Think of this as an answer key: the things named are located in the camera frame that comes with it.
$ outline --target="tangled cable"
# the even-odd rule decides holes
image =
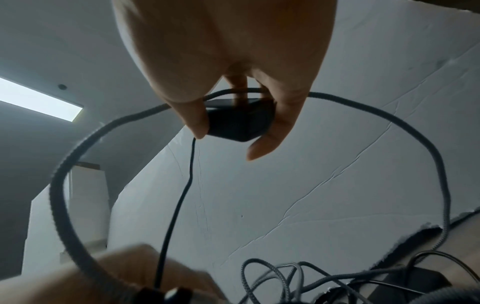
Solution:
[[[209,94],[204,97],[204,101],[211,100],[213,98],[226,95],[226,94],[234,94],[234,93],[261,93],[263,90],[258,89],[258,88],[248,88],[248,89],[229,89],[229,90],[222,90],[218,91],[212,94]],[[316,93],[316,92],[310,92],[308,94],[309,97],[311,98],[317,98],[317,99],[325,99],[329,100],[338,104],[342,104],[354,109],[358,109],[364,112],[371,113],[373,115],[376,115],[378,117],[384,118],[393,124],[397,125],[410,135],[412,135],[414,138],[416,138],[423,146],[426,147],[426,149],[429,151],[431,154],[433,161],[435,162],[436,166],[436,171],[440,183],[440,189],[441,193],[443,196],[443,231],[440,235],[440,238],[438,239],[437,243],[433,246],[432,250],[438,249],[447,239],[449,231],[450,231],[450,206],[451,206],[451,196],[450,196],[450,191],[448,188],[448,182],[447,182],[447,175],[445,171],[445,165],[442,159],[442,156],[440,155],[438,149],[435,147],[435,145],[428,140],[424,135],[422,135],[419,131],[417,131],[415,128],[410,126],[407,122],[404,120],[396,117],[395,115],[392,115],[388,112],[385,112],[383,110],[377,109],[372,106],[364,105],[358,102],[354,102],[345,98],[337,97],[334,95],[330,94],[325,94],[325,93]],[[79,161],[82,155],[86,153],[86,151],[93,146],[101,137],[105,136],[107,133],[112,131],[113,129],[130,123],[134,121],[138,121],[140,119],[161,113],[167,109],[169,109],[170,106],[168,105],[160,105],[157,107],[154,107],[152,109],[142,111],[136,114],[132,115],[127,115],[118,119],[115,119],[111,121],[110,123],[106,124],[105,126],[97,129],[94,131],[90,136],[85,138],[80,144],[78,144],[72,151],[71,153],[61,162],[60,166],[57,168],[55,171],[51,183],[50,183],[50,190],[49,190],[49,196],[50,196],[50,207],[53,215],[53,220],[55,223],[55,227],[58,233],[58,236],[60,240],[62,241],[63,245],[65,246],[66,251],[70,255],[72,261],[78,266],[78,268],[81,270],[81,272],[87,276],[92,282],[105,294],[109,297],[111,297],[114,300],[120,301],[120,302],[125,302],[125,303],[133,303],[134,297],[136,293],[138,292],[138,287],[130,285],[126,282],[120,281],[119,279],[113,277],[109,273],[107,273],[102,267],[90,256],[90,254],[87,252],[85,247],[82,245],[79,237],[75,233],[75,230],[73,228],[72,222],[70,220],[70,217],[67,212],[67,207],[65,203],[65,196],[64,196],[64,189],[63,189],[63,184],[64,180],[67,176],[67,174],[70,172],[70,170],[75,166],[75,164]],[[167,250],[168,250],[168,245],[170,242],[170,238],[173,232],[173,228],[177,219],[177,216],[180,211],[180,207],[183,203],[183,200],[185,198],[186,193],[188,192],[191,184],[192,184],[192,175],[193,175],[193,161],[194,161],[194,152],[195,152],[195,140],[193,140],[192,143],[192,151],[191,151],[191,158],[190,158],[190,172],[189,172],[189,180],[188,183],[186,184],[183,193],[178,201],[177,207],[175,209],[175,213],[172,217],[172,220],[170,222],[170,225],[168,227],[166,237],[163,242],[162,250],[160,252],[160,260],[158,263],[158,269],[156,273],[156,278],[154,282],[154,286],[158,287],[161,284],[162,281],[162,273],[163,273],[163,268],[164,268],[164,263],[165,263],[165,257],[167,255]],[[404,267],[396,267],[392,269],[376,269],[376,270],[369,270],[369,271],[363,271],[363,272],[358,272],[358,273],[350,273],[350,274],[339,274],[339,275],[327,275],[326,277],[311,283],[307,286],[300,287],[300,289],[297,289],[294,292],[294,295],[296,297],[296,301],[300,300],[299,295],[301,295],[304,292],[310,291],[321,284],[324,284],[328,281],[336,281],[337,283],[341,283],[340,279],[348,279],[348,278],[364,278],[368,277],[373,274],[381,274],[381,273],[389,273],[392,271],[400,271],[403,270]],[[275,271],[271,268],[271,271],[273,271],[276,275],[276,277],[280,277],[282,280],[282,284],[284,283],[285,277],[279,275],[279,271]],[[246,283],[244,280],[244,274],[242,275],[242,282]],[[258,304],[255,301],[255,296],[253,295],[253,291],[251,289],[254,288],[246,288],[248,297],[254,301],[255,304]],[[284,294],[286,297],[287,301],[291,300],[291,294],[289,294],[289,291],[284,288]],[[447,300],[451,298],[465,298],[465,297],[470,297],[470,296],[477,296],[480,297],[480,288],[474,288],[474,289],[456,289],[456,288],[450,288],[445,291],[439,291],[439,292],[434,292],[430,294],[426,294],[421,296],[420,298],[417,298],[416,300],[413,301],[415,304],[428,304],[428,303],[436,303],[438,300]],[[362,299],[364,302],[368,303],[368,300],[365,298],[362,298],[359,296],[360,299]]]

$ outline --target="skin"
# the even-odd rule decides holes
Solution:
[[[293,128],[317,76],[332,35],[336,0],[113,0],[120,35],[158,97],[197,138],[209,129],[202,102],[221,77],[245,88],[247,77],[276,101],[269,131],[247,159],[274,149]],[[246,96],[237,95],[244,104]],[[158,252],[147,245],[99,258],[135,286],[152,286]],[[177,286],[225,296],[201,271],[167,260],[162,291]],[[0,282],[0,304],[113,303],[72,265],[40,277]]]

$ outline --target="ceiling light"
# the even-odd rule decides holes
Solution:
[[[0,101],[68,121],[73,121],[82,110],[79,106],[2,78],[0,78]]]

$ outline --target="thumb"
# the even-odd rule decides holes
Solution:
[[[209,131],[209,117],[202,98],[187,103],[168,103],[197,139]]]

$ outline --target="fluorescent light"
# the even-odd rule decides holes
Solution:
[[[2,78],[0,78],[0,101],[68,121],[73,121],[82,110],[79,106]]]

